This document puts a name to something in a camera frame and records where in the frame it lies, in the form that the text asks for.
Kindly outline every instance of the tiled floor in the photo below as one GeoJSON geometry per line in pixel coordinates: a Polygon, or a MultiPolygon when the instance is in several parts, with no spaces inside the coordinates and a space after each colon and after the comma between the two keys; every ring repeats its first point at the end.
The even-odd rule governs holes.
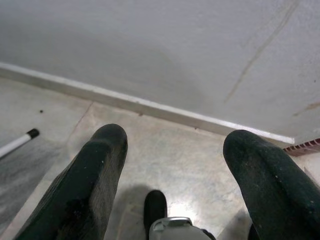
{"type": "Polygon", "coordinates": [[[32,128],[41,132],[39,137],[0,159],[0,235],[61,154],[90,104],[0,78],[0,146],[32,128]]]}
{"type": "MultiPolygon", "coordinates": [[[[44,175],[25,204],[20,205],[22,209],[2,235],[2,240],[13,238],[55,176],[95,130],[109,123],[125,129],[128,155],[106,240],[144,239],[143,202],[151,189],[165,193],[169,216],[190,217],[194,225],[207,229],[219,240],[246,239],[250,219],[239,187],[222,156],[223,136],[4,79],[0,79],[0,89],[0,110],[10,112],[4,117],[5,121],[0,121],[1,133],[6,136],[1,135],[0,139],[9,140],[33,127],[42,132],[41,137],[13,153],[21,156],[20,162],[24,158],[30,166],[30,176],[37,174],[34,183],[26,187],[28,192],[22,202],[44,175]],[[46,164],[40,174],[41,159],[46,164]]],[[[0,164],[4,160],[9,162],[13,154],[2,159],[0,164]]],[[[20,172],[15,175],[16,179],[22,176],[20,172]]],[[[5,196],[5,188],[16,187],[1,181],[0,194],[5,196]]],[[[0,202],[0,209],[6,208],[9,200],[10,195],[0,202]]]]}

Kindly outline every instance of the white baseboard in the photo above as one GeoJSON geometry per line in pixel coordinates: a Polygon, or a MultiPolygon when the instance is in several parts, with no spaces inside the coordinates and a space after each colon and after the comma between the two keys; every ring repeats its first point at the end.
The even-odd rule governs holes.
{"type": "Polygon", "coordinates": [[[293,137],[278,135],[214,117],[204,116],[191,111],[159,104],[87,83],[30,70],[16,65],[0,62],[0,77],[225,136],[233,130],[244,129],[271,140],[279,147],[287,147],[295,143],[295,139],[293,137]]]}

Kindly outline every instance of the white pole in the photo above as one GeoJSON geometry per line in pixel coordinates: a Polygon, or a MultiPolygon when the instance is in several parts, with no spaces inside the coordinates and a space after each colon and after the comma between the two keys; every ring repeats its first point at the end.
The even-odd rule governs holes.
{"type": "Polygon", "coordinates": [[[0,147],[0,158],[2,158],[4,155],[7,155],[11,151],[19,148],[23,144],[27,143],[31,139],[37,137],[39,135],[39,131],[37,129],[31,129],[28,131],[25,135],[17,138],[16,140],[13,140],[12,142],[8,143],[7,145],[4,145],[0,147]]]}

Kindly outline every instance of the shoe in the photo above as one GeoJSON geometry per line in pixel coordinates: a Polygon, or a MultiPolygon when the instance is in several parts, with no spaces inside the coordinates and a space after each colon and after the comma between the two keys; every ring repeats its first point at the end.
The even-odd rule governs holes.
{"type": "Polygon", "coordinates": [[[159,190],[152,190],[144,200],[143,224],[147,240],[149,240],[151,225],[156,220],[166,218],[167,216],[167,201],[165,195],[159,190]]]}

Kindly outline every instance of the floor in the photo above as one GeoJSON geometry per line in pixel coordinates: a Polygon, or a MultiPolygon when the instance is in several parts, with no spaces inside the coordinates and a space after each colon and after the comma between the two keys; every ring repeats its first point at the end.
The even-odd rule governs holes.
{"type": "Polygon", "coordinates": [[[0,78],[0,145],[41,135],[0,159],[0,237],[11,240],[52,180],[99,127],[128,136],[105,240],[141,240],[143,202],[164,192],[169,216],[191,218],[218,240],[244,240],[251,224],[222,155],[224,136],[0,78]]]}

